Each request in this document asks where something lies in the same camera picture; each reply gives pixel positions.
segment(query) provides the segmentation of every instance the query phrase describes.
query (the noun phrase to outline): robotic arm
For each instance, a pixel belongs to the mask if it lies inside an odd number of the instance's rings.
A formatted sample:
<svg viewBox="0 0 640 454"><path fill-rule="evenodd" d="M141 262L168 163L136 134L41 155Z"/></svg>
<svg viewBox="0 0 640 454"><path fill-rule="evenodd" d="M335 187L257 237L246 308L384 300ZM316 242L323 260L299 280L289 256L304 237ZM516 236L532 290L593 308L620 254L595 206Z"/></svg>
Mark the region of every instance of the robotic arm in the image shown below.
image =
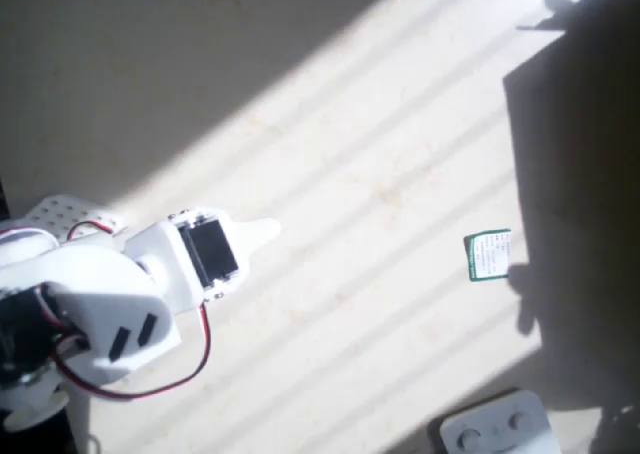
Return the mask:
<svg viewBox="0 0 640 454"><path fill-rule="evenodd" d="M104 233L58 245L46 231L0 231L0 408L7 431L60 411L68 380L109 399L131 400L192 379L210 332L204 302L237 289L249 256L280 232L277 221L236 223L221 210L182 211L126 240ZM100 386L180 344L173 316L199 309L205 352L191 376L144 393Z"/></svg>

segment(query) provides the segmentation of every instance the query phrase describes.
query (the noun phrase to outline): red wire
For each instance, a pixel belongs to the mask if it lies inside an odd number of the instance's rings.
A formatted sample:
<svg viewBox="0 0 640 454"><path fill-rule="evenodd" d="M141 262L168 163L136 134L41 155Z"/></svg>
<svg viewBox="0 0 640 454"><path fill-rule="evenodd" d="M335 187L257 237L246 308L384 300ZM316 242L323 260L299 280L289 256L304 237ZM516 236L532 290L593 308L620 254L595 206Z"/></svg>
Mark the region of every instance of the red wire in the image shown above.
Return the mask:
<svg viewBox="0 0 640 454"><path fill-rule="evenodd" d="M45 304L47 301L42 297L42 284L36 288L35 296L38 298L38 302ZM69 332L69 326L60 321L60 319L54 317L51 313L49 313L42 305L40 306L40 311L42 313L42 317L44 317L45 321L51 324L56 329L61 331Z"/></svg>
<svg viewBox="0 0 640 454"><path fill-rule="evenodd" d="M200 316L202 317L202 324L204 327L204 335L205 335L204 354L202 356L202 359L200 360L198 367L196 367L196 369L191 374L189 374L188 376L178 381L172 382L171 384L167 384L162 387L151 389L149 391L143 391L143 392L137 392L137 393L126 393L126 392L116 392L116 391L110 391L108 389L103 389L99 386L93 385L90 382L82 379L78 374L73 372L64 363L64 361L60 358L60 355L58 354L58 347L60 346L60 344L74 337L75 334L62 336L60 339L58 339L58 341L56 341L53 347L53 351L51 352L51 359L53 360L56 367L58 368L58 371L60 371L60 373L69 382L71 382L72 384L75 384L76 386L84 389L85 391L91 394L104 397L106 399L112 399L112 400L118 400L118 401L132 401L135 399L142 399L144 397L153 396L155 394L160 394L162 392L166 392L175 387L179 387L183 384L186 384L187 382L192 380L194 377L196 377L200 373L200 371L202 371L202 369L204 369L204 367L207 364L207 361L209 360L209 353L211 352L211 328L209 326L209 318L207 317L207 310L204 307L204 303L200 305L199 310L200 310Z"/></svg>
<svg viewBox="0 0 640 454"><path fill-rule="evenodd" d="M69 230L69 234L67 234L67 241L70 241L71 239L73 239L73 233L75 232L75 230L78 227L84 226L85 224L89 224L97 229L100 229L103 232L106 232L107 234L113 234L113 229L111 229L108 226L105 226L104 224L100 224L99 222L96 221L80 221L79 223L75 224L70 230Z"/></svg>

